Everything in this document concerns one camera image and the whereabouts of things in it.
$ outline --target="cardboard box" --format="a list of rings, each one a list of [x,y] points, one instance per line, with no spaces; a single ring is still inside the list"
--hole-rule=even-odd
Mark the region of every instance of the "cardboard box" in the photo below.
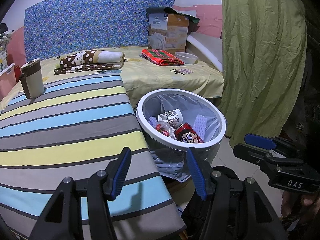
[[[172,13],[150,13],[148,49],[160,49],[174,55],[184,52],[188,36],[189,17]]]

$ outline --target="hand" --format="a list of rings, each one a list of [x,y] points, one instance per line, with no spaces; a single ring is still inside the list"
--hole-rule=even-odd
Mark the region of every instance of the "hand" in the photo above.
[[[303,206],[303,209],[306,209],[316,199],[318,193],[315,193],[313,195],[302,195],[300,198],[300,203]],[[281,214],[283,217],[288,216],[291,214],[292,207],[297,199],[297,194],[296,193],[291,193],[288,191],[284,191],[282,194],[282,204],[281,204]],[[304,224],[307,223],[316,216],[320,209],[320,199],[316,201],[316,203],[311,206],[308,211],[301,217],[299,220],[299,224]]]

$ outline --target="screw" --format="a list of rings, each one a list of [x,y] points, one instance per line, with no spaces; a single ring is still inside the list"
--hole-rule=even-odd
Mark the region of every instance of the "screw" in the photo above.
[[[98,172],[97,172],[97,175],[98,175],[99,177],[103,177],[105,174],[106,174],[106,171],[104,171],[104,170],[101,170],[101,171],[98,171]]]
[[[247,182],[248,182],[249,184],[253,184],[253,183],[255,183],[256,181],[255,181],[254,178],[249,177],[249,178],[247,178]]]
[[[63,179],[63,182],[65,183],[65,184],[68,184],[68,183],[70,183],[72,181],[72,178],[71,177],[65,177],[64,179]]]
[[[216,178],[220,177],[221,176],[221,172],[220,171],[213,171],[212,172],[212,175]]]

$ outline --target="paper cup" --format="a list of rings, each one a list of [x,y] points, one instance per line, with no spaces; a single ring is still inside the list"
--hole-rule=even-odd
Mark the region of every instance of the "paper cup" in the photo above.
[[[158,121],[167,122],[173,127],[179,127],[183,121],[182,113],[179,109],[168,111],[158,115]]]

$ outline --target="brown and white cup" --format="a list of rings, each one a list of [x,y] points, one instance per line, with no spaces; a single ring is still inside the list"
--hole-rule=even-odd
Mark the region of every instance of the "brown and white cup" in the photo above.
[[[182,125],[182,113],[179,109],[164,112],[163,114],[158,115],[158,121],[164,121],[169,123],[173,127],[178,127]]]
[[[40,59],[34,59],[21,67],[21,85],[26,98],[37,98],[44,93]]]

